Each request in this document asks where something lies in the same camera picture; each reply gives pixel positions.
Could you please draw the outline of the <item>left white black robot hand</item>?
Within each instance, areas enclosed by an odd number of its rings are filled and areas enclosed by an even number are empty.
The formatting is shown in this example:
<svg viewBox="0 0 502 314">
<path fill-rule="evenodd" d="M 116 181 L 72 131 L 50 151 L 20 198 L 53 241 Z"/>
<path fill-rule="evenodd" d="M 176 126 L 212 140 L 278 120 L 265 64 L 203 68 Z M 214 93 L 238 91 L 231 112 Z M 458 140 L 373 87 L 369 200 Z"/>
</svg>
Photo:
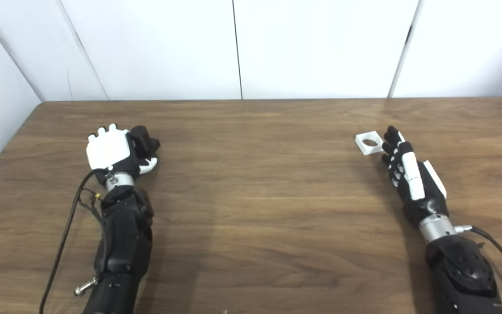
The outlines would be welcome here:
<svg viewBox="0 0 502 314">
<path fill-rule="evenodd" d="M 160 146 L 159 139 L 151 137 L 145 126 L 122 130 L 112 123 L 89 135 L 86 155 L 92 170 L 127 173 L 137 179 L 155 168 Z"/>
</svg>

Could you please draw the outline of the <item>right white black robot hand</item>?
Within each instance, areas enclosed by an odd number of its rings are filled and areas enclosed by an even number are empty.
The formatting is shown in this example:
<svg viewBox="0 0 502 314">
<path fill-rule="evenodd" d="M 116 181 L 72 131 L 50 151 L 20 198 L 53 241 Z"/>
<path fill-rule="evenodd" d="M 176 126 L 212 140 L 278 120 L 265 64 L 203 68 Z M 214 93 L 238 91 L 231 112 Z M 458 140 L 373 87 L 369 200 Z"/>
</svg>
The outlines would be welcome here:
<svg viewBox="0 0 502 314">
<path fill-rule="evenodd" d="M 412 144 L 394 126 L 383 135 L 382 162 L 402 201 L 403 215 L 412 226 L 430 216 L 449 216 L 446 190 L 427 163 L 419 161 Z"/>
</svg>

